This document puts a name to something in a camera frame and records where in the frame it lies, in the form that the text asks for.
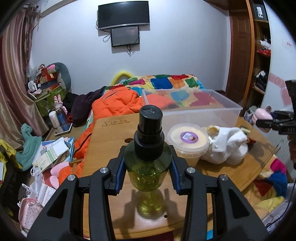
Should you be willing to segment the pink round compact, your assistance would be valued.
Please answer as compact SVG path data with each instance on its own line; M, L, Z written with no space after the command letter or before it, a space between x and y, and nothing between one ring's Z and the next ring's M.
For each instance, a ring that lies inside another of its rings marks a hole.
M256 124L257 120L273 120L272 115L265 109L257 108L252 116L252 123Z

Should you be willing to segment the white round lidded container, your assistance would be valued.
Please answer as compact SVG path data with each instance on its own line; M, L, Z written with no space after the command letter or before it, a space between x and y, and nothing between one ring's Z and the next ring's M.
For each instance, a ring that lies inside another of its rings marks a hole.
M225 162L229 165L238 165L248 153L248 145L242 144Z

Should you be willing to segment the white drawstring cloth pouch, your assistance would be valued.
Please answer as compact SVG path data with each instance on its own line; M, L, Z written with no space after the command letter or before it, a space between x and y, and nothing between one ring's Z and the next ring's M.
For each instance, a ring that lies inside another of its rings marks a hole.
M237 127L208 126L203 130L208 134L210 145L202 160L212 164L222 164L244 143L247 135Z

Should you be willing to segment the round tub purple label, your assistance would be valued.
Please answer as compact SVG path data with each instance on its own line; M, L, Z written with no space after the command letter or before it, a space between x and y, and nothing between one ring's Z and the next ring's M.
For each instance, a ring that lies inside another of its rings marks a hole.
M178 157L184 158L190 167L196 167L209 148L208 134L198 125L177 124L168 131L166 142L173 145Z

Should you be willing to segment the green spray bottle black cap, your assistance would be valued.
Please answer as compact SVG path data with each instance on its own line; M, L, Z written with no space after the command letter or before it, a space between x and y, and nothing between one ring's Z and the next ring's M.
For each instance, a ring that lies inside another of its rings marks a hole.
M158 189L169 170L172 153L162 130L162 111L145 105L133 140L126 146L124 160L131 184L143 192Z

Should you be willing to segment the pile of papers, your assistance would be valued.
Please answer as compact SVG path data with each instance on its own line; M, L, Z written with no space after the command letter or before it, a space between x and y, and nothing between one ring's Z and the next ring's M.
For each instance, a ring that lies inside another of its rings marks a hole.
M56 140L41 142L32 162L30 173L36 176L55 164L72 161L74 137L60 137Z

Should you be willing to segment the teal dinosaur plush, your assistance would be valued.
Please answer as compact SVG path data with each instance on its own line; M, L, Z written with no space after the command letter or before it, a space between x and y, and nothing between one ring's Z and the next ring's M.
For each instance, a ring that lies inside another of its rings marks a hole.
M32 131L32 127L26 123L21 126L21 133L25 142L23 151L16 152L16 160L22 166L22 171L27 171L32 166L34 157L42 142L42 137L31 135Z

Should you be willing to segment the clear plastic storage bin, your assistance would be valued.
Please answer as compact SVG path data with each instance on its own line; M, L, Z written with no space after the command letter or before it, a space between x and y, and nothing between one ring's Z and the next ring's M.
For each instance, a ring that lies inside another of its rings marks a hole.
M234 127L242 110L239 104L211 89L143 90L142 100L143 105L162 110L165 134L181 123Z

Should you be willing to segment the wooden shelf unit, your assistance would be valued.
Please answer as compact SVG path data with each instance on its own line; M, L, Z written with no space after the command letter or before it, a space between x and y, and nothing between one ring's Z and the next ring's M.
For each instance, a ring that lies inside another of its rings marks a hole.
M251 29L251 64L243 107L261 106L271 66L271 30L263 1L246 1Z

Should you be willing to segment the yellow garment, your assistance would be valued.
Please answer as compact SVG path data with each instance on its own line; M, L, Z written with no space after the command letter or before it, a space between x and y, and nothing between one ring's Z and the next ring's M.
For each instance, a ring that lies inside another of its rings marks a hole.
M21 170L22 166L21 164L16 160L16 150L10 146L5 140L1 139L1 148L3 148L4 152L1 151L0 156L1 156L1 185L4 182L6 172L7 172L7 167L6 164L10 163L12 164L15 168Z

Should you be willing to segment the brown wooden door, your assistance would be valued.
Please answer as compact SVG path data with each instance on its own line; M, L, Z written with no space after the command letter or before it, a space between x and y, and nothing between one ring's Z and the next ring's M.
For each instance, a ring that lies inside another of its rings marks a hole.
M246 9L230 11L231 50L226 96L243 105L251 61L251 27Z

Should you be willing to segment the colourful patchwork quilt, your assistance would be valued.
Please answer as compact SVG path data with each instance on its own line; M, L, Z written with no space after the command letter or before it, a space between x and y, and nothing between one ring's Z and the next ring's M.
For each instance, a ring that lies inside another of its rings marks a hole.
M207 107L219 104L214 97L215 92L206 90L197 77L191 74L135 76L108 86L104 91L120 87L134 90L139 96L143 93L165 96L180 107Z

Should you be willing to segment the dark purple garment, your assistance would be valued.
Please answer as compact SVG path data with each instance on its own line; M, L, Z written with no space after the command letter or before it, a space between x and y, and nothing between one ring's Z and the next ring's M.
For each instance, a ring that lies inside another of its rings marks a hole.
M105 88L106 86L103 86L102 88L87 94L77 95L68 92L65 95L62 102L70 114L75 128L86 124L88 116L92 110L93 102L103 96Z

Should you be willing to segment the pink bunny toy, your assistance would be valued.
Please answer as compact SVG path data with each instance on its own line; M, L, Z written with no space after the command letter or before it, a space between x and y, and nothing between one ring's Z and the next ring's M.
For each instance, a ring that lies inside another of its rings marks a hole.
M66 115L68 113L66 107L63 105L60 94L54 96L54 108L55 111L62 110Z

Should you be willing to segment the green gift box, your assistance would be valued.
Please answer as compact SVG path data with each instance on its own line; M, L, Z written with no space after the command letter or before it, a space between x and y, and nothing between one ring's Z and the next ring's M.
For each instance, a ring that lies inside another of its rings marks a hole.
M50 111L54 110L54 96L60 94L61 100L63 100L66 93L67 91L59 86L50 92L41 94L36 100L34 100L41 116L47 116Z

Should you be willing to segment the pink satin curtain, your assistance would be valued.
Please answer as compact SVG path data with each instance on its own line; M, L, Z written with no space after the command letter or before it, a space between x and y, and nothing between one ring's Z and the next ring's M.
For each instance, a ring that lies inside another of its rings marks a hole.
M14 149L24 144L21 126L37 136L48 131L36 104L27 95L27 70L32 48L36 7L21 9L1 35L1 139Z

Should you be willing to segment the orange puffer jacket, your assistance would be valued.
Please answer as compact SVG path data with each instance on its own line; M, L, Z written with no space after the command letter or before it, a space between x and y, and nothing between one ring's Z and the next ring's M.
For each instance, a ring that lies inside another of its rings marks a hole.
M135 90L127 87L119 87L117 89L109 90L102 97L95 100L92 104L93 122L74 142L75 151L73 157L81 160L81 162L79 162L75 168L70 165L62 168L58 174L59 184L62 184L70 174L82 177L85 155L87 153L95 122L98 119L138 113L143 106L144 98Z

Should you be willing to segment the grey plush cushion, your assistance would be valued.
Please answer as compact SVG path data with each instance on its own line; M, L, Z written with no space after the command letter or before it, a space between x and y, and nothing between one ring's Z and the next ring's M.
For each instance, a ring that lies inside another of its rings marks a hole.
M65 64L61 62L56 62L54 63L54 65L55 65L55 70L58 73L58 78L57 78L58 84L63 90L68 91L71 87L71 77L70 77L68 68L66 67Z

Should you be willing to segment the yellow curved pillow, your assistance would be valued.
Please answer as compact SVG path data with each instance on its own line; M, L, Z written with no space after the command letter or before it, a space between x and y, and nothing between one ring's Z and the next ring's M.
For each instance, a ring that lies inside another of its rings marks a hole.
M111 86L114 86L120 82L123 77L127 77L128 79L134 77L134 75L128 71L119 71L111 81Z

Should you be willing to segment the small black wall monitor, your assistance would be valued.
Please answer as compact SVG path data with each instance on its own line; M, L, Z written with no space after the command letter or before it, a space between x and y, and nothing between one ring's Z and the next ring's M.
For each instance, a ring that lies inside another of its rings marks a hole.
M112 47L138 45L139 44L139 27L124 26L111 29Z

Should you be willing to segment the wall-mounted black television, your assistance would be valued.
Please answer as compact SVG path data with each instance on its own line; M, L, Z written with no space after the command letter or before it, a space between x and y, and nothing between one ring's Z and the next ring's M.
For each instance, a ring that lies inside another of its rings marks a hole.
M124 1L98 6L99 30L113 27L149 25L148 1Z

